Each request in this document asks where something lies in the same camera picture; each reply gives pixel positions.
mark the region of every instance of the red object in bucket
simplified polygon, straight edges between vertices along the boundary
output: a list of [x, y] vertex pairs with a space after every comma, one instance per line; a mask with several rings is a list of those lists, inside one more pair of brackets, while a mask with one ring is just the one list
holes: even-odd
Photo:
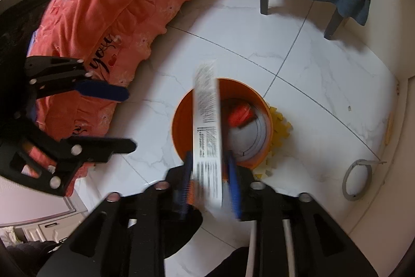
[[250, 104], [240, 104], [236, 106], [228, 117], [228, 124], [231, 127], [239, 127], [255, 117], [254, 110]]

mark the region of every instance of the red heart print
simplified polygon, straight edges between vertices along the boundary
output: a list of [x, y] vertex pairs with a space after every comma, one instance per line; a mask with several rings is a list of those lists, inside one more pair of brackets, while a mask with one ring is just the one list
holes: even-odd
[[113, 56], [111, 57], [111, 59], [108, 62], [108, 65], [109, 66], [114, 66], [116, 61], [117, 61], [117, 56], [115, 54], [113, 54]]

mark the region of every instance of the white package with barcode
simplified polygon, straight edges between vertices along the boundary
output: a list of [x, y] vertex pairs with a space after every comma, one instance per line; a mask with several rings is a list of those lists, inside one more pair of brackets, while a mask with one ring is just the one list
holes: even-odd
[[205, 206], [222, 205], [222, 136], [220, 100], [214, 63], [196, 71], [193, 91], [193, 179], [196, 198]]

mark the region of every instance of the pink blanket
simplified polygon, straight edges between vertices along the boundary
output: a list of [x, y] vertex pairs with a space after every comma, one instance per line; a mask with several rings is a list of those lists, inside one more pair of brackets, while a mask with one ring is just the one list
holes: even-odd
[[[138, 63], [150, 55], [153, 39], [186, 0], [51, 0], [30, 55], [84, 59], [94, 78], [127, 86]], [[37, 102], [37, 123], [59, 140], [71, 134], [103, 136], [116, 103], [83, 97], [75, 91]], [[38, 149], [31, 155], [42, 165], [54, 164]], [[84, 166], [76, 174], [84, 177]], [[73, 191], [73, 183], [67, 195]]]

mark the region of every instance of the drawer handle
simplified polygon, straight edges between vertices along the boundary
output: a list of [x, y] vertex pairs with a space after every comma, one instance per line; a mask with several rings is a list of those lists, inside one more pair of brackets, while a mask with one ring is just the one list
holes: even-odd
[[58, 225], [58, 223], [51, 223], [51, 224], [48, 224], [48, 225], [45, 225], [45, 228], [50, 228], [50, 227], [54, 227], [55, 225]]

